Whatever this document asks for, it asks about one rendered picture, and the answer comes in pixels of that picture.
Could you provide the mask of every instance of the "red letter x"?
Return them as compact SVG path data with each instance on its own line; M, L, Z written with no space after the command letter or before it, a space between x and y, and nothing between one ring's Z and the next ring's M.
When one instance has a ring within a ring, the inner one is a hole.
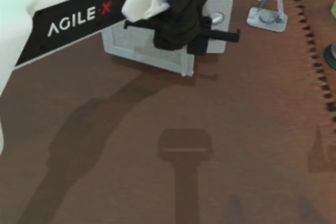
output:
M102 3L103 10L99 10L101 15L104 15L105 13L111 12L110 7L112 5L112 1L109 0L107 3Z

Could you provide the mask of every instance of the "agile x logo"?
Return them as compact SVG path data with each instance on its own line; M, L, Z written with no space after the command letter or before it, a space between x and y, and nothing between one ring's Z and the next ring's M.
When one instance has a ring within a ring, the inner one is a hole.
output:
M61 31L66 31L70 28L80 26L86 22L90 22L97 18L97 11L100 15L105 15L111 12L112 1L102 3L101 7L97 10L96 6L87 8L85 12L77 12L70 16L64 17L59 23L52 22L48 32L48 38L53 34L59 34Z

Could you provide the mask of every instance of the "black round object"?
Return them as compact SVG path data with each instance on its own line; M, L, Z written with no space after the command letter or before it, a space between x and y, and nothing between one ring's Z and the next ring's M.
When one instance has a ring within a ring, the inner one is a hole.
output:
M334 55L332 53L332 44L325 48L323 56L324 56L324 59L327 62L327 64L332 69L336 70L336 58L334 57Z

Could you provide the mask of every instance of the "table surface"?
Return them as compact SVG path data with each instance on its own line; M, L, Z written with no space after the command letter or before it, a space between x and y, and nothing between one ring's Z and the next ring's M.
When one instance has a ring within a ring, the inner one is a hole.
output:
M331 3L284 0L276 34L246 25L255 0L234 0L240 43L198 58L193 78L107 55L100 36L15 71L0 98L0 222L336 223L316 71L331 91L336 76L314 65L335 38Z

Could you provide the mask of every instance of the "black and white robotic arm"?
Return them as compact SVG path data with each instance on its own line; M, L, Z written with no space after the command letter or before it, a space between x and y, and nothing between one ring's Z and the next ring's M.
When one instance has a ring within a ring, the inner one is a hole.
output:
M127 30L151 30L157 50L185 50L186 55L223 52L225 41L239 41L239 31L226 32L232 0L211 1L0 0L0 96L15 69L96 33L102 33L106 48L109 29L121 22ZM2 149L0 125L0 153Z

